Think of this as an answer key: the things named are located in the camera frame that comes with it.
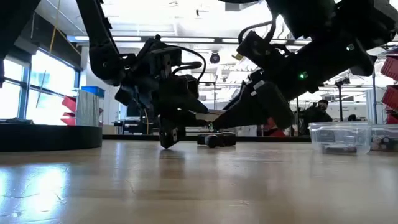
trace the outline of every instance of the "man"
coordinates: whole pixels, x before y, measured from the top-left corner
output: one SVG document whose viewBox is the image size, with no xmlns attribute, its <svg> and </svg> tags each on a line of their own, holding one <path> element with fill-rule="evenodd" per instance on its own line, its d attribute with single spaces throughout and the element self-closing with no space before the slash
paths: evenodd
<svg viewBox="0 0 398 224">
<path fill-rule="evenodd" d="M 328 109 L 329 102 L 327 100 L 320 100 L 318 102 L 318 106 L 312 106 L 304 111 L 304 125 L 302 129 L 302 133 L 309 135 L 310 130 L 308 130 L 308 125 L 310 123 L 316 122 L 332 122 L 333 119 L 331 116 L 326 113 L 326 109 Z"/>
</svg>

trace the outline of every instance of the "black round platform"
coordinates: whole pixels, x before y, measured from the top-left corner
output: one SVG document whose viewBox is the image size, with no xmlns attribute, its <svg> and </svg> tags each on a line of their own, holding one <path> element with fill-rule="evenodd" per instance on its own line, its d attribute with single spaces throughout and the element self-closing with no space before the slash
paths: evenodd
<svg viewBox="0 0 398 224">
<path fill-rule="evenodd" d="M 0 151 L 58 151 L 102 146 L 102 127 L 0 124 Z"/>
</svg>

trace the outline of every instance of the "fluorescent light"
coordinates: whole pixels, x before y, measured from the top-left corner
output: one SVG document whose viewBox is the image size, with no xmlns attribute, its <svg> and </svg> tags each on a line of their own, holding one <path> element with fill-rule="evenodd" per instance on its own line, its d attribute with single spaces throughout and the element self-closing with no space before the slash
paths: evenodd
<svg viewBox="0 0 398 224">
<path fill-rule="evenodd" d="M 300 50 L 303 46 L 297 46 L 297 45 L 288 45 L 287 48 L 288 49 L 292 49 L 292 50 Z"/>
<path fill-rule="evenodd" d="M 299 44 L 299 45 L 306 45 L 309 44 L 312 40 L 295 40 L 294 44 Z"/>
<path fill-rule="evenodd" d="M 79 40 L 79 41 L 88 41 L 88 37 L 87 36 L 76 36 L 75 40 Z"/>
<path fill-rule="evenodd" d="M 163 37 L 163 42 L 213 43 L 214 38 Z"/>
<path fill-rule="evenodd" d="M 72 37 L 72 39 L 74 41 L 89 41 L 88 36 L 70 36 Z M 113 37 L 114 41 L 121 41 L 121 42 L 140 42 L 141 41 L 141 37 L 123 37 L 123 36 L 119 36 L 119 37 Z"/>
<path fill-rule="evenodd" d="M 286 40 L 271 40 L 271 44 L 286 44 Z"/>
<path fill-rule="evenodd" d="M 141 37 L 113 37 L 114 41 L 136 41 L 140 42 Z"/>
<path fill-rule="evenodd" d="M 223 39 L 223 43 L 229 43 L 229 44 L 238 44 L 237 39 Z"/>
<path fill-rule="evenodd" d="M 392 46 L 392 45 L 398 45 L 398 41 L 391 41 L 389 43 L 387 43 L 387 46 Z"/>
</svg>

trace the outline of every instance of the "black cable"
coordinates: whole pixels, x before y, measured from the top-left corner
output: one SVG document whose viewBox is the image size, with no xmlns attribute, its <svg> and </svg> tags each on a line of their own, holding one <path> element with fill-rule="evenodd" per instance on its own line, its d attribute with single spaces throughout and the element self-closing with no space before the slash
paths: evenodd
<svg viewBox="0 0 398 224">
<path fill-rule="evenodd" d="M 271 30 L 268 32 L 266 35 L 266 38 L 264 39 L 267 44 L 269 44 L 274 37 L 275 30 L 276 30 L 276 18 L 277 16 L 272 15 L 272 22 L 271 22 Z"/>
<path fill-rule="evenodd" d="M 197 69 L 201 67 L 200 62 L 190 62 L 190 63 L 181 63 L 182 65 L 187 65 L 187 66 L 181 66 L 176 68 L 173 72 L 172 75 L 175 75 L 177 72 L 185 70 L 185 69 Z"/>
<path fill-rule="evenodd" d="M 270 24 L 272 24 L 272 23 L 273 23 L 273 21 L 267 21 L 267 22 L 262 22 L 262 23 L 259 23 L 259 24 L 254 24 L 254 25 L 251 25 L 251 26 L 248 26 L 248 27 L 244 28 L 244 29 L 239 33 L 239 35 L 238 35 L 238 43 L 239 43 L 239 44 L 242 44 L 243 35 L 244 35 L 244 33 L 246 33 L 249 29 L 254 29 L 254 28 L 257 28 L 257 27 L 268 26 L 268 25 L 270 25 Z"/>
<path fill-rule="evenodd" d="M 194 51 L 194 50 L 191 50 L 191 49 L 188 49 L 188 48 L 186 48 L 186 47 L 181 47 L 181 46 L 173 46 L 173 47 L 178 47 L 178 48 L 180 48 L 180 49 L 182 49 L 182 50 L 184 50 L 184 51 L 190 52 L 191 54 L 194 54 L 194 55 L 200 57 L 200 59 L 203 60 L 203 71 L 201 72 L 201 74 L 200 74 L 199 77 L 198 77 L 198 81 L 200 81 L 200 79 L 202 78 L 202 76 L 203 76 L 203 75 L 205 74 L 205 72 L 206 72 L 206 60 L 205 60 L 205 58 L 204 58 L 201 54 L 199 54 L 198 52 L 196 52 L 196 51 Z"/>
</svg>

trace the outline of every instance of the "green led light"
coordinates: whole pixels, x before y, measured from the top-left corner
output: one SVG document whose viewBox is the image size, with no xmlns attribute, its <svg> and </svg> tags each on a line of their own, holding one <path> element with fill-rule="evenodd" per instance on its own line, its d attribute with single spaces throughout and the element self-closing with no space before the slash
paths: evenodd
<svg viewBox="0 0 398 224">
<path fill-rule="evenodd" d="M 303 72 L 298 76 L 300 79 L 304 80 L 306 78 L 308 78 L 308 73 L 307 72 Z"/>
</svg>

